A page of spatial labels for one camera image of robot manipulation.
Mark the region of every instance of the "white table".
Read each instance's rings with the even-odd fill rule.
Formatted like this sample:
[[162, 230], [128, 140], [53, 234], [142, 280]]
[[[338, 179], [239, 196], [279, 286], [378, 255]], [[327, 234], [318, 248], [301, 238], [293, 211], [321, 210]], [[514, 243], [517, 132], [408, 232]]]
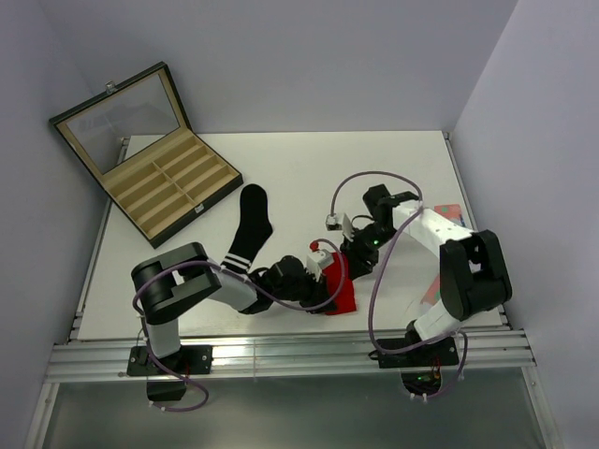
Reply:
[[[358, 171], [386, 170], [417, 182], [429, 207], [460, 204], [471, 225], [445, 140], [440, 131], [273, 133], [203, 135], [237, 168], [245, 183], [260, 184], [269, 195], [274, 233], [254, 268], [270, 266], [287, 254], [305, 260], [308, 244], [326, 237], [340, 244], [339, 233], [327, 232], [325, 218], [338, 183]], [[132, 139], [129, 151], [135, 152]], [[362, 195], [384, 182], [391, 193], [408, 190], [399, 181], [364, 177], [350, 181], [338, 198], [337, 211], [366, 213]], [[208, 255], [222, 260], [239, 223], [241, 189], [215, 205], [157, 250], [114, 205], [85, 292], [79, 340], [134, 339], [139, 319], [131, 308], [131, 269], [146, 259], [190, 241], [202, 243]], [[438, 259], [411, 238], [402, 236], [387, 267], [376, 303], [377, 329], [401, 329], [421, 313], [420, 299], [438, 273]], [[184, 336], [260, 336], [362, 331], [374, 274], [355, 281], [358, 311], [337, 316], [290, 311], [274, 304], [258, 315], [242, 315], [215, 301], [204, 301], [180, 318]], [[477, 316], [469, 326], [501, 326], [497, 310]]]

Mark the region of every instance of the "striped sock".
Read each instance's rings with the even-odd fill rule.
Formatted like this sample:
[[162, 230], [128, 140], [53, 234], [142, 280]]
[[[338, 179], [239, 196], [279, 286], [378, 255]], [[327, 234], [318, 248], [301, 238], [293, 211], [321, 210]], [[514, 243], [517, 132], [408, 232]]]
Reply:
[[258, 251], [272, 235], [269, 200], [262, 187], [249, 184], [243, 188], [240, 212], [240, 225], [222, 265], [236, 273], [245, 274], [252, 266]]

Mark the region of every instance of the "small red object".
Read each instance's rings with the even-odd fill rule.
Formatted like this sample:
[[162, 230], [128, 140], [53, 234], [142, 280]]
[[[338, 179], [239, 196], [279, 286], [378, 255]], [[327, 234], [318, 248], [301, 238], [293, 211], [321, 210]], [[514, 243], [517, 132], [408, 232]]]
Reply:
[[[341, 263], [339, 262], [339, 255], [334, 253], [334, 262], [323, 269], [324, 275], [327, 277], [327, 290], [329, 295], [332, 295], [337, 290], [339, 282], [341, 281]], [[354, 296], [354, 283], [349, 279], [349, 264], [347, 263], [347, 257], [343, 255], [343, 264], [345, 265], [345, 282], [340, 294], [335, 298], [334, 303], [337, 306], [336, 311], [326, 311], [326, 315], [340, 315], [341, 313], [349, 313], [356, 311], [356, 298]]]

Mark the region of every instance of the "white stripe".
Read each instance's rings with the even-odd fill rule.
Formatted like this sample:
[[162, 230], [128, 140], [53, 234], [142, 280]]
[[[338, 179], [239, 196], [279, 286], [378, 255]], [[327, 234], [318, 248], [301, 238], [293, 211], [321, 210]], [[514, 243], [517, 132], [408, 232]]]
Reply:
[[225, 258], [229, 258], [229, 259], [233, 259], [233, 260], [237, 260], [238, 262], [242, 262], [243, 264], [247, 265], [248, 267], [250, 267], [252, 265], [252, 262], [244, 259], [243, 257], [236, 255], [236, 254], [231, 254], [228, 253]]
[[223, 264], [229, 264], [234, 267], [241, 268], [244, 271], [247, 271], [247, 269], [248, 269], [248, 267], [246, 267], [245, 265], [242, 265], [239, 262], [235, 262], [234, 260], [227, 259], [226, 257], [225, 257], [225, 260], [223, 261]]

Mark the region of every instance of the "gray wall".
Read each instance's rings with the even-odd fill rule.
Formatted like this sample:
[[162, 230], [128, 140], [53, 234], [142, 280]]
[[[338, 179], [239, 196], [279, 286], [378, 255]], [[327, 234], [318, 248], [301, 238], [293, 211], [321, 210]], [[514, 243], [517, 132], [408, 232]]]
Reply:
[[203, 132], [448, 129], [516, 0], [39, 0], [95, 92], [158, 60]]
[[0, 447], [21, 447], [64, 340], [100, 195], [47, 120], [90, 91], [34, 0], [0, 2]]
[[599, 4], [520, 0], [455, 130], [567, 447], [596, 447]]
[[[427, 406], [410, 402], [400, 392], [399, 374], [389, 370], [206, 379], [210, 402], [196, 413], [144, 406], [144, 382], [64, 384], [44, 449], [543, 447], [520, 369], [468, 369], [465, 375], [466, 382]], [[198, 399], [190, 391], [183, 401]]]

